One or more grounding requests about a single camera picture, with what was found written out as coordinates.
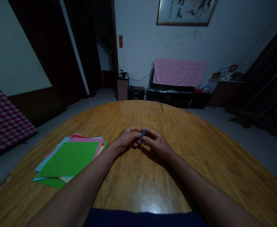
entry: floor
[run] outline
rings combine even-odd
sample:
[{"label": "floor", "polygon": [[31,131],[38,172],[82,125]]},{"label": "floor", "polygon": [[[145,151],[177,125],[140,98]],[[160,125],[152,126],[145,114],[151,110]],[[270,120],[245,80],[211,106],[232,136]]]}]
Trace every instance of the floor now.
[{"label": "floor", "polygon": [[[27,144],[21,144],[0,156],[0,183],[31,148],[63,122],[87,109],[115,101],[116,98],[112,89],[98,90],[95,97],[82,99],[74,103],[64,113],[38,127],[39,134],[29,139]],[[195,114],[227,133],[255,156],[277,178],[277,137],[256,127],[243,129],[241,125],[229,122],[228,118],[233,115],[224,110],[184,110]]]}]

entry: dark door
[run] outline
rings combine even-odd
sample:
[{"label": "dark door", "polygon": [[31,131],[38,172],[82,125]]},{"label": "dark door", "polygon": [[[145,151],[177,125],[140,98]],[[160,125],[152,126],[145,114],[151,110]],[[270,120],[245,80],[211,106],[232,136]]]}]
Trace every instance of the dark door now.
[{"label": "dark door", "polygon": [[9,0],[65,106],[87,97],[59,0]]},{"label": "dark door", "polygon": [[64,0],[91,96],[104,87],[89,0]]}]

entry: framed painting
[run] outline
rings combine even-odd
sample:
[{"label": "framed painting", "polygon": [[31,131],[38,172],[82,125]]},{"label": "framed painting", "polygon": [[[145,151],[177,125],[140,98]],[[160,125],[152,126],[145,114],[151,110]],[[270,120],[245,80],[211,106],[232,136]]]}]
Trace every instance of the framed painting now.
[{"label": "framed painting", "polygon": [[157,25],[208,26],[218,0],[160,0]]}]

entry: forearm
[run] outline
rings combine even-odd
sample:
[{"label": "forearm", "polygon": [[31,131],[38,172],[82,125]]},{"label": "forearm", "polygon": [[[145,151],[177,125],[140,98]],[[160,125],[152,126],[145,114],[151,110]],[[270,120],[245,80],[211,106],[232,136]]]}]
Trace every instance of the forearm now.
[{"label": "forearm", "polygon": [[195,171],[182,157],[174,153],[167,162],[192,193],[211,226],[262,226],[238,203]]},{"label": "forearm", "polygon": [[109,145],[62,188],[28,226],[83,226],[94,198],[118,154],[119,147]]}]

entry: oval table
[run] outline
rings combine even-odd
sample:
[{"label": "oval table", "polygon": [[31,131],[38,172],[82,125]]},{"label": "oval table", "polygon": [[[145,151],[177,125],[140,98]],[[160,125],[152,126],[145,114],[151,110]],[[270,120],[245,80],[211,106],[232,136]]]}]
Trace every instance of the oval table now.
[{"label": "oval table", "polygon": [[[150,101],[112,102],[89,109],[48,134],[0,185],[0,226],[24,226],[58,189],[32,182],[34,169],[66,136],[102,136],[108,143],[128,127],[165,135],[174,150],[265,226],[277,226],[277,179],[213,125],[181,109]],[[95,208],[179,213],[196,203],[173,170],[148,146],[130,149],[112,165]]]}]

